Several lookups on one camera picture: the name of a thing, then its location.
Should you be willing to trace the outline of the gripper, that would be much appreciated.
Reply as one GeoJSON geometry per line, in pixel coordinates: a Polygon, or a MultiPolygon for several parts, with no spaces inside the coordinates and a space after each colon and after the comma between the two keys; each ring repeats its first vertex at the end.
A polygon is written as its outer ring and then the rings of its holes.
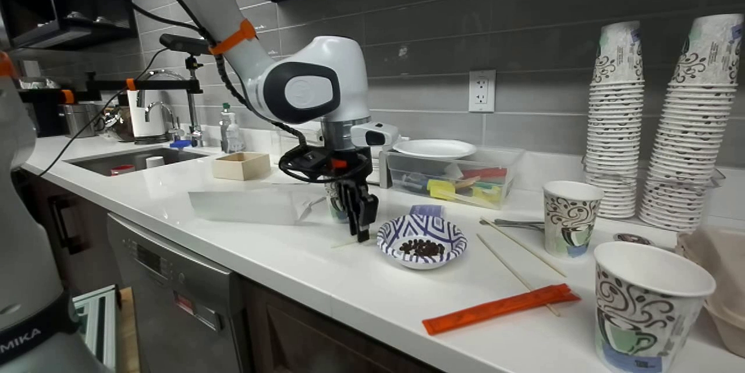
{"type": "Polygon", "coordinates": [[[330,150],[323,148],[325,172],[323,184],[338,182],[339,197],[346,213],[350,229],[356,230],[357,242],[364,243],[370,239],[370,225],[376,220],[379,199],[370,193],[367,186],[354,186],[351,180],[362,183],[372,172],[372,156],[369,148],[351,148],[351,150],[330,150]]]}

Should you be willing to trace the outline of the white plate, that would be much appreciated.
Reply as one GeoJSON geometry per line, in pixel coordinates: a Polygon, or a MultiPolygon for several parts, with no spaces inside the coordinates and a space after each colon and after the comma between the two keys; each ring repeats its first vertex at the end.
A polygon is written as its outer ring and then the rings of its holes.
{"type": "Polygon", "coordinates": [[[393,145],[393,149],[403,155],[442,160],[465,158],[477,152],[477,147],[471,143],[448,139],[399,141],[393,145]]]}

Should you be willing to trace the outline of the patterned paper cup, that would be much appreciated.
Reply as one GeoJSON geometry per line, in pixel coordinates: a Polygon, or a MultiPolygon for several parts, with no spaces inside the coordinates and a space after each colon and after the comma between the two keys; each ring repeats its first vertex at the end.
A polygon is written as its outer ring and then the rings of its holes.
{"type": "Polygon", "coordinates": [[[543,185],[545,249],[554,257],[581,257],[589,247],[604,191],[571,180],[543,185]]]}
{"type": "Polygon", "coordinates": [[[595,347],[613,373],[668,373],[715,278],[695,262],[650,245],[594,249],[595,347]]]}
{"type": "Polygon", "coordinates": [[[328,182],[324,184],[325,200],[328,204],[328,211],[332,221],[337,223],[349,223],[349,218],[344,207],[343,198],[340,194],[338,182],[328,182]]]}

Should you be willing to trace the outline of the blue patterned paper bowl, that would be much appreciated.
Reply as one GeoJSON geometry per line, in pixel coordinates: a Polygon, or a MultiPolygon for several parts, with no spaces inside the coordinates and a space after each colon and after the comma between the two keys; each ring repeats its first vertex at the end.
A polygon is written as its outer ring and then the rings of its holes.
{"type": "Polygon", "coordinates": [[[389,220],[381,225],[376,236],[378,248],[394,261],[408,269],[427,271],[439,269],[462,256],[468,240],[462,230],[452,222],[438,216],[409,214],[389,220]],[[429,239],[441,243],[445,254],[437,257],[415,257],[399,251],[399,246],[410,239],[429,239]]]}

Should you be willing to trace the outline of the clear plastic box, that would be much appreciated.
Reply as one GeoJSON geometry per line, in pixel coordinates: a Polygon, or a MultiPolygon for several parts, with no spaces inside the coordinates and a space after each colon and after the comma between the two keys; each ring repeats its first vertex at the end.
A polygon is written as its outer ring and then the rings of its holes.
{"type": "Polygon", "coordinates": [[[381,187],[486,209],[501,209],[525,156],[519,148],[478,148],[461,158],[383,152],[381,187]]]}

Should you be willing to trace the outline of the heap of coffee beans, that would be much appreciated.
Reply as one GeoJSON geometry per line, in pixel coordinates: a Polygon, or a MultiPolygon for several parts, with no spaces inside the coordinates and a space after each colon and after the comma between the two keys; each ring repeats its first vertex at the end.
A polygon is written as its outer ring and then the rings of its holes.
{"type": "Polygon", "coordinates": [[[415,238],[403,242],[399,251],[415,257],[437,257],[445,254],[445,247],[429,239],[415,238]]]}

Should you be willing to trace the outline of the heap of coloured packets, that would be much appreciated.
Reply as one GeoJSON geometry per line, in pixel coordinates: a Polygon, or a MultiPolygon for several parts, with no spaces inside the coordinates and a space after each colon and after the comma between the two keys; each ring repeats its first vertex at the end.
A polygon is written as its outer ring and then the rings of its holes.
{"type": "Polygon", "coordinates": [[[397,171],[391,176],[393,187],[420,196],[500,209],[510,193],[509,171],[505,167],[468,169],[442,176],[397,171]]]}

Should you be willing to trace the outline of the small wooden box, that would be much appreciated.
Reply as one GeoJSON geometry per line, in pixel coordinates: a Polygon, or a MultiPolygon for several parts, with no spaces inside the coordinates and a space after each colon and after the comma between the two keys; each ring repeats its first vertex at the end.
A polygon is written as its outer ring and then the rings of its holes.
{"type": "Polygon", "coordinates": [[[237,152],[216,158],[212,175],[216,179],[256,180],[271,173],[271,157],[256,152],[237,152]]]}

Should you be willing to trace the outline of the dark cabinet door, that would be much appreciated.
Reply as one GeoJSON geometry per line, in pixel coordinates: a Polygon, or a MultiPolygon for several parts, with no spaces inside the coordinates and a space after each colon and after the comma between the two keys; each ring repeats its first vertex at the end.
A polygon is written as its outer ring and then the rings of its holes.
{"type": "Polygon", "coordinates": [[[444,373],[255,281],[240,288],[254,373],[444,373]]]}
{"type": "Polygon", "coordinates": [[[106,209],[24,169],[16,170],[12,174],[12,179],[24,205],[34,219],[44,227],[59,276],[72,296],[122,282],[107,237],[106,209]],[[74,255],[61,248],[47,204],[49,196],[58,194],[72,194],[74,198],[74,207],[63,211],[69,234],[78,235],[85,241],[84,251],[74,255]]]}

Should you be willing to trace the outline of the clear soap bottle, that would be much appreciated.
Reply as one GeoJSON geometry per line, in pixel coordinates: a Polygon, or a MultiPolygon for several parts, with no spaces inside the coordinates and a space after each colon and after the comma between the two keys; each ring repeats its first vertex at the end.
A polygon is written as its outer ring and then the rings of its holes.
{"type": "Polygon", "coordinates": [[[220,131],[221,148],[224,153],[232,154],[236,152],[244,152],[246,150],[244,138],[240,132],[240,126],[237,123],[237,118],[227,102],[224,102],[222,105],[220,131]]]}

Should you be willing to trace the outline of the wooden skewer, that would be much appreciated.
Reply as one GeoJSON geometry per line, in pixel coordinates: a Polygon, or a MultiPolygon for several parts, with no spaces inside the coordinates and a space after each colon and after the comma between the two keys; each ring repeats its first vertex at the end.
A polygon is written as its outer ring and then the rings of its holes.
{"type": "Polygon", "coordinates": [[[551,269],[553,269],[556,273],[558,273],[559,275],[561,275],[564,278],[567,278],[567,274],[566,274],[566,272],[564,272],[564,270],[562,270],[561,268],[557,267],[553,262],[548,261],[548,259],[546,259],[545,257],[541,256],[539,253],[537,253],[536,251],[534,251],[532,248],[530,248],[529,246],[527,246],[524,243],[522,243],[521,240],[519,240],[518,238],[516,238],[513,235],[511,235],[511,233],[508,233],[505,230],[502,230],[500,227],[498,227],[498,225],[495,224],[495,222],[489,221],[489,220],[485,219],[484,217],[481,217],[480,224],[487,225],[487,226],[492,227],[494,230],[496,230],[496,232],[498,232],[501,235],[503,235],[504,237],[510,239],[511,241],[513,241],[514,243],[516,243],[517,246],[522,247],[525,251],[529,252],[530,254],[532,254],[533,257],[535,257],[538,260],[542,261],[543,264],[545,264],[546,266],[548,266],[551,269]]]}
{"type": "Polygon", "coordinates": [[[533,286],[529,281],[527,281],[520,273],[512,267],[503,257],[500,256],[500,254],[497,252],[497,250],[485,239],[480,235],[479,233],[476,233],[477,238],[479,238],[479,241],[484,244],[487,249],[497,258],[497,260],[503,264],[503,266],[506,267],[507,270],[510,271],[510,273],[518,279],[518,281],[529,291],[535,291],[537,288],[533,286]]]}

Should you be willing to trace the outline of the orange paper sleeve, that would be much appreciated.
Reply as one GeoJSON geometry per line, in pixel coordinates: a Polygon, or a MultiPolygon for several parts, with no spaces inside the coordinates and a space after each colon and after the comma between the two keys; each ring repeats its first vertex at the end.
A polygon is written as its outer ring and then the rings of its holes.
{"type": "Polygon", "coordinates": [[[428,335],[434,336],[455,329],[465,328],[492,318],[503,315],[515,314],[548,304],[567,303],[580,301],[580,296],[575,294],[566,284],[550,285],[538,288],[528,293],[515,294],[508,298],[489,301],[484,304],[465,308],[441,317],[426,318],[421,321],[428,335]]]}

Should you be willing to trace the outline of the tall metal tap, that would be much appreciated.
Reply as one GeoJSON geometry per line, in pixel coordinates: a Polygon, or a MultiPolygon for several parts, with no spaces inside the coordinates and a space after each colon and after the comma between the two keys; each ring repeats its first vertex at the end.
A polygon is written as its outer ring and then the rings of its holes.
{"type": "MultiPolygon", "coordinates": [[[[143,75],[139,76],[133,83],[127,84],[127,91],[128,90],[135,90],[139,91],[140,94],[137,96],[137,105],[139,107],[143,107],[146,104],[146,93],[149,92],[149,90],[154,90],[156,92],[160,91],[170,91],[170,92],[184,92],[186,95],[186,102],[188,105],[189,110],[189,125],[188,125],[188,131],[183,131],[181,127],[181,123],[179,123],[179,118],[174,113],[176,121],[178,122],[178,134],[175,136],[175,138],[171,137],[170,134],[166,133],[161,136],[154,136],[154,137],[146,137],[146,138],[140,138],[139,140],[136,140],[136,143],[144,143],[146,140],[151,140],[152,138],[155,139],[155,141],[165,141],[168,139],[171,139],[173,141],[175,140],[191,140],[192,147],[203,147],[203,130],[200,124],[200,121],[198,119],[198,113],[197,113],[197,107],[196,107],[196,99],[195,97],[197,95],[200,95],[203,93],[203,90],[201,89],[200,82],[198,81],[198,78],[196,76],[196,71],[200,68],[199,63],[193,60],[193,57],[188,57],[187,60],[188,63],[186,63],[186,70],[189,72],[189,78],[184,77],[180,73],[174,70],[168,70],[168,69],[158,69],[158,70],[146,70],[143,75]]],[[[163,101],[159,95],[156,95],[155,101],[162,101],[165,103],[165,105],[170,108],[169,102],[163,101]]],[[[168,114],[164,112],[164,121],[165,121],[165,127],[167,131],[167,126],[169,126],[168,121],[168,114]]]]}

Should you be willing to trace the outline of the dishwasher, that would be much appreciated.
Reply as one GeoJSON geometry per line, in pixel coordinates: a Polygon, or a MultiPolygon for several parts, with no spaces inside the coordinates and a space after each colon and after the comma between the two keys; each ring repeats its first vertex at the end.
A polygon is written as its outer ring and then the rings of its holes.
{"type": "Polygon", "coordinates": [[[107,234],[147,373],[253,373],[236,272],[114,213],[107,234]]]}

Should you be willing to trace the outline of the small metal tap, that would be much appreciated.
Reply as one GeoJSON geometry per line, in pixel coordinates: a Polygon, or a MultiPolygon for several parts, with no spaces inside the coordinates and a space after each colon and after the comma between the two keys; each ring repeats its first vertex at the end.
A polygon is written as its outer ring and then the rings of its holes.
{"type": "Polygon", "coordinates": [[[169,126],[167,126],[167,133],[170,134],[171,137],[175,138],[179,131],[178,122],[176,121],[172,110],[168,108],[168,106],[165,105],[165,103],[163,103],[162,101],[151,102],[144,108],[144,120],[146,121],[146,123],[149,123],[149,121],[151,121],[152,111],[157,107],[161,108],[161,113],[165,112],[168,114],[169,126]]]}

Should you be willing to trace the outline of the sink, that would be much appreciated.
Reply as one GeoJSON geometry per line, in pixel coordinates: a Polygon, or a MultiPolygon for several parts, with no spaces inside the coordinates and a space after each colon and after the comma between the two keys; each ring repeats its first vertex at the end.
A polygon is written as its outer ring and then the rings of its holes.
{"type": "Polygon", "coordinates": [[[147,158],[163,158],[165,165],[208,157],[207,153],[179,150],[178,148],[141,148],[129,152],[97,155],[88,158],[64,160],[68,164],[95,172],[100,176],[112,176],[112,169],[131,165],[134,171],[147,169],[147,158]]]}

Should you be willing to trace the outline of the white jug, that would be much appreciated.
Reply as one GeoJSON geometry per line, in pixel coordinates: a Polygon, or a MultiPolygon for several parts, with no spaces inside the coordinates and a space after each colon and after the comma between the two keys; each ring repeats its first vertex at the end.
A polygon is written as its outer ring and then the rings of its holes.
{"type": "Polygon", "coordinates": [[[155,94],[146,94],[146,104],[143,107],[137,105],[137,96],[139,91],[128,90],[127,98],[130,105],[130,116],[132,120],[133,134],[136,140],[146,137],[161,136],[166,134],[164,121],[164,112],[162,106],[155,105],[149,115],[149,121],[146,121],[146,106],[155,101],[155,94]]]}

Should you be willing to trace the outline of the metal kettle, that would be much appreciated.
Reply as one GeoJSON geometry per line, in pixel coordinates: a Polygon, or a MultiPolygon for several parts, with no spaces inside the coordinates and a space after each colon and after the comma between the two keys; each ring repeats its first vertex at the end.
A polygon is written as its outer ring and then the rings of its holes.
{"type": "Polygon", "coordinates": [[[118,142],[133,143],[135,140],[129,106],[107,108],[103,116],[104,134],[118,142]]]}

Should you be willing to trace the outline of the stack of paper cups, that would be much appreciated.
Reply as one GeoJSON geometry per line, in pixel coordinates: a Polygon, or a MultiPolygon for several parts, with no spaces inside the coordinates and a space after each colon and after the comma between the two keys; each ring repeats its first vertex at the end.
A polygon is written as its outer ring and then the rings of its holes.
{"type": "Polygon", "coordinates": [[[738,88],[745,15],[698,17],[668,83],[641,191],[638,218],[692,232],[706,196],[738,88]]]}
{"type": "Polygon", "coordinates": [[[589,83],[585,180],[601,188],[599,215],[636,213],[644,102],[640,23],[613,23],[599,34],[589,83]]]}

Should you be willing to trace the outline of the metal pot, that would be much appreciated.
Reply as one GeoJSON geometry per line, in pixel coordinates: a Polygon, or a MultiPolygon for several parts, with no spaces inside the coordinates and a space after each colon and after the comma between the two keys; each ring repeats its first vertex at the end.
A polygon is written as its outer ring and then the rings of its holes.
{"type": "Polygon", "coordinates": [[[68,138],[88,138],[103,130],[104,108],[95,103],[59,105],[64,135],[68,138]]]}

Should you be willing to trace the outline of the beige pulp container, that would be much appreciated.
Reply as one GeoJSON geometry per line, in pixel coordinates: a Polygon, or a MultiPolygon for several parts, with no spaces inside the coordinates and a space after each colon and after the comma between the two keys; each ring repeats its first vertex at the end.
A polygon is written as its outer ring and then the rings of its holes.
{"type": "Polygon", "coordinates": [[[675,251],[715,278],[715,293],[704,307],[724,346],[745,358],[745,230],[702,226],[679,233],[675,251]]]}

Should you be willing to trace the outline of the wall socket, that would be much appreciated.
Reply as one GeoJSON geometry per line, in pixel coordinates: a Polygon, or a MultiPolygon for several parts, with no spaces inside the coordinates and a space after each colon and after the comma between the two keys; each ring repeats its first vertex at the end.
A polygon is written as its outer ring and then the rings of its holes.
{"type": "Polygon", "coordinates": [[[469,113],[495,113],[496,70],[469,72],[469,113]]]}

